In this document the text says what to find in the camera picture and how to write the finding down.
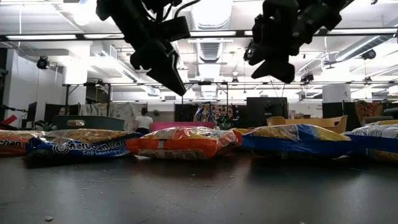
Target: ceiling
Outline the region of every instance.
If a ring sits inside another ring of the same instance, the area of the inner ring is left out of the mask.
[[[341,12],[343,21],[338,25],[339,28],[363,28],[363,27],[385,27],[397,19],[398,0],[379,0],[377,4],[371,5],[370,0],[356,0]],[[42,33],[100,33],[100,32],[119,32],[117,26],[112,20],[100,21],[95,15],[95,1],[91,4],[82,6],[81,4],[57,4],[57,5],[18,5],[8,6],[0,5],[0,34],[42,34]],[[254,24],[254,18],[262,12],[262,1],[256,0],[234,0],[232,5],[231,19],[229,28],[234,30],[251,30]],[[84,15],[90,21],[87,25],[81,26],[82,21],[75,20],[78,15]],[[187,18],[191,24],[190,9],[187,8],[180,14]],[[352,58],[343,63],[333,65],[335,68],[325,70],[327,66],[322,65],[325,60],[331,60],[333,54],[340,52],[347,47],[357,43],[365,37],[361,36],[344,36],[344,37],[314,37],[309,45],[303,45],[300,49],[300,55],[291,57],[290,62],[295,65],[297,72],[296,81],[300,80],[300,76],[304,72],[312,72],[316,80],[362,80],[365,75],[376,74],[388,68],[397,65],[396,58],[398,56],[398,44],[396,39],[392,39],[376,48],[377,57],[374,60],[361,60]],[[229,43],[225,44],[220,60],[222,63],[219,75],[215,80],[231,81],[234,77],[233,72],[240,82],[253,82],[251,74],[257,66],[249,66],[243,61],[244,49],[250,38],[233,38],[228,39]],[[23,42],[21,49],[32,50],[37,49],[68,49],[76,51],[79,45],[87,44],[82,42]],[[118,59],[128,65],[129,56],[134,53],[134,49],[123,40],[102,41],[103,45],[112,45],[118,51]],[[17,43],[7,43],[5,47],[16,47]],[[188,68],[188,78],[191,80],[200,79],[198,71],[198,57],[195,44],[188,43],[187,40],[178,41],[178,50],[183,64]],[[121,80],[122,75],[115,69],[103,66],[99,61],[92,60],[92,67],[89,70],[89,78],[112,78],[117,82]],[[145,82],[153,82],[146,77],[145,71],[134,71]],[[387,73],[383,76],[375,76],[373,80],[394,80],[398,78],[395,71]],[[269,77],[261,78],[260,82],[268,81]],[[259,89],[258,86],[245,86],[248,88]],[[377,90],[381,91],[388,86],[378,86]],[[287,94],[299,91],[286,90]],[[119,87],[115,91],[142,91],[138,87]],[[322,87],[318,86],[313,91],[321,91]],[[273,95],[273,89],[266,90],[269,95]]]

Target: black monitor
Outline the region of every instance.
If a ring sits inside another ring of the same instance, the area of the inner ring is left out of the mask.
[[[35,121],[37,102],[31,103],[27,109],[26,121]]]

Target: pink object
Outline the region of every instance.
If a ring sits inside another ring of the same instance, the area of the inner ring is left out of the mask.
[[[158,131],[165,128],[174,127],[206,127],[214,128],[213,122],[154,122],[152,124],[151,130]]]

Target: person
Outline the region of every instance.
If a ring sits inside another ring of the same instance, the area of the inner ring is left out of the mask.
[[[141,133],[143,135],[149,134],[149,129],[151,124],[154,122],[154,120],[147,115],[148,109],[147,108],[142,108],[141,109],[141,115],[142,116],[137,116],[136,121],[137,121],[137,129],[136,132]]]

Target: black table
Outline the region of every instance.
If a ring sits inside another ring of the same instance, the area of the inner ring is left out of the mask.
[[[0,158],[0,223],[397,223],[398,167],[134,157],[39,169]]]

